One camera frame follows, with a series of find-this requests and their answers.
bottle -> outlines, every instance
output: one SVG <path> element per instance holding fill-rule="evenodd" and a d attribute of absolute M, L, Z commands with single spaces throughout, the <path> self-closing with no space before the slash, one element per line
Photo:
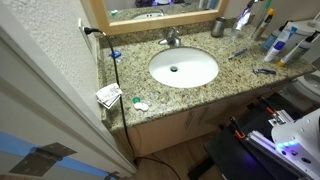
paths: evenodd
<path fill-rule="evenodd" d="M 318 37 L 319 33 L 319 31 L 315 31 L 311 36 L 302 40 L 289 54 L 283 57 L 277 65 L 283 67 L 290 59 L 300 59 L 311 48 L 312 42 Z"/>
<path fill-rule="evenodd" d="M 270 36 L 268 37 L 268 39 L 266 40 L 266 42 L 262 46 L 262 48 L 265 51 L 269 51 L 269 49 L 272 47 L 273 43 L 276 41 L 276 39 L 278 38 L 279 34 L 283 31 L 283 29 L 286 27 L 288 22 L 292 22 L 292 21 L 287 21 L 285 25 L 281 26 L 279 29 L 274 30 L 270 34 Z"/>
<path fill-rule="evenodd" d="M 270 49 L 267 56 L 264 58 L 265 62 L 272 61 L 273 58 L 276 57 L 276 55 L 279 53 L 279 51 L 284 47 L 286 43 L 279 41 L 274 47 Z"/>
<path fill-rule="evenodd" d="M 262 33 L 266 30 L 267 26 L 272 20 L 272 17 L 274 15 L 275 10 L 274 9 L 269 9 L 268 14 L 264 21 L 260 24 L 259 28 L 253 33 L 252 38 L 254 40 L 259 39 L 259 37 L 262 35 Z"/>
<path fill-rule="evenodd" d="M 218 0 L 212 0 L 210 4 L 210 9 L 216 9 Z"/>
<path fill-rule="evenodd" d="M 210 9 L 211 3 L 212 3 L 212 0 L 208 0 L 208 4 L 207 4 L 207 8 L 206 9 Z"/>
<path fill-rule="evenodd" d="M 203 7 L 203 1 L 204 1 L 204 0 L 200 0 L 200 1 L 199 1 L 199 9 L 202 9 L 202 7 Z"/>

toothbrush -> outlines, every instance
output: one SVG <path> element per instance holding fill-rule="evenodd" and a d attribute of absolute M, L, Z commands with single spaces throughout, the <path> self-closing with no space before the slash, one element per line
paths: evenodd
<path fill-rule="evenodd" d="M 258 2 L 258 0 L 250 0 L 248 2 L 247 7 L 242 11 L 242 13 L 237 18 L 237 22 L 239 22 L 240 19 L 242 19 L 246 14 L 248 14 L 251 11 L 251 8 L 252 8 L 253 4 L 256 3 L 256 2 Z"/>
<path fill-rule="evenodd" d="M 247 48 L 244 48 L 241 51 L 239 51 L 239 52 L 235 53 L 234 55 L 230 56 L 228 59 L 231 60 L 234 57 L 240 56 L 241 54 L 245 53 L 247 50 L 248 50 Z"/>

plastic container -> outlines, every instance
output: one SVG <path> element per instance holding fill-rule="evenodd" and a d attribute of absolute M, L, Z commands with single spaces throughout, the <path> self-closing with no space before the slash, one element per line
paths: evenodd
<path fill-rule="evenodd" d="M 262 46 L 262 48 L 265 51 L 269 51 L 270 50 L 270 48 L 272 47 L 272 44 L 276 41 L 276 39 L 278 38 L 279 34 L 283 31 L 284 27 L 286 27 L 288 22 L 291 22 L 291 21 L 287 21 L 285 25 L 281 26 L 279 29 L 274 30 L 270 34 L 270 36 L 268 37 L 268 39 L 266 40 L 266 42 Z"/>

cabinet door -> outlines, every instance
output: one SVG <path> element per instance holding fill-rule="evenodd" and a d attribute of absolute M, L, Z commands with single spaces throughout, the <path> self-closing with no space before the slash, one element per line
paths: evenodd
<path fill-rule="evenodd" d="M 229 121 L 231 116 L 239 118 L 247 111 L 246 106 L 252 99 L 250 94 L 241 94 L 201 107 L 190 125 L 188 139 L 218 131 L 218 125 Z"/>
<path fill-rule="evenodd" d="M 190 111 L 130 127 L 128 133 L 136 156 L 145 156 L 183 142 L 194 114 Z"/>

toothpaste tube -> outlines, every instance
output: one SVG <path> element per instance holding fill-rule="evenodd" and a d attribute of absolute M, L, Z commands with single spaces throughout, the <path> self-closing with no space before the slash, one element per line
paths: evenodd
<path fill-rule="evenodd" d="M 292 22 L 288 22 L 271 47 L 274 47 L 279 41 L 286 43 L 286 41 L 297 32 L 297 30 L 298 28 L 294 27 Z"/>

